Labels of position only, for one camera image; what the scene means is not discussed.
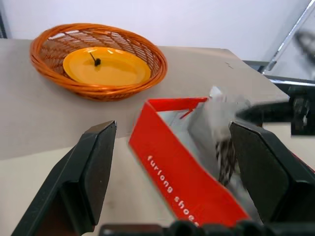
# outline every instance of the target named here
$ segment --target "red box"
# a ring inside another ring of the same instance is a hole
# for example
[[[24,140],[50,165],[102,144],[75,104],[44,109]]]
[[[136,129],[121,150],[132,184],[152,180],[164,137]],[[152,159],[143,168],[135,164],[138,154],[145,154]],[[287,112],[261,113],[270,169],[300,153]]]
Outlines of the red box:
[[[207,98],[151,99],[142,109],[129,144],[179,219],[196,225],[233,226],[249,216],[231,193],[197,163],[158,115],[192,111]]]

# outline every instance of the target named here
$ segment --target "wicker basket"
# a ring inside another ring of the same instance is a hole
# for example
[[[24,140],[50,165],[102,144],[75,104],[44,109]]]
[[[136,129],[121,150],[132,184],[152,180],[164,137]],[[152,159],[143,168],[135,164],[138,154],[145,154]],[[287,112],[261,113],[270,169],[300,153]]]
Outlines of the wicker basket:
[[[150,79],[129,86],[90,85],[72,80],[63,70],[63,60],[69,53],[87,47],[110,47],[138,56],[151,69]],[[167,72],[165,56],[149,40],[123,29],[97,24],[69,24],[46,30],[32,42],[30,54],[33,66],[44,77],[95,101],[130,97],[158,84]]]

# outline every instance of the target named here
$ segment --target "beige table surface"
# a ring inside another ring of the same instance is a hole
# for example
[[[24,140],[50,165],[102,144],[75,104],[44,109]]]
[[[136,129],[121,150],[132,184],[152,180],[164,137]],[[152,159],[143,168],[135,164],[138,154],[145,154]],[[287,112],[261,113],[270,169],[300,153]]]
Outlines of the beige table surface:
[[[172,214],[131,155],[127,137],[143,102],[206,96],[212,86],[252,103],[284,100],[264,76],[225,49],[161,47],[169,65],[157,86],[119,102],[84,100],[43,79],[29,62],[29,40],[0,40],[0,229],[10,235],[54,164],[89,127],[118,123],[113,167],[99,225],[168,225]]]

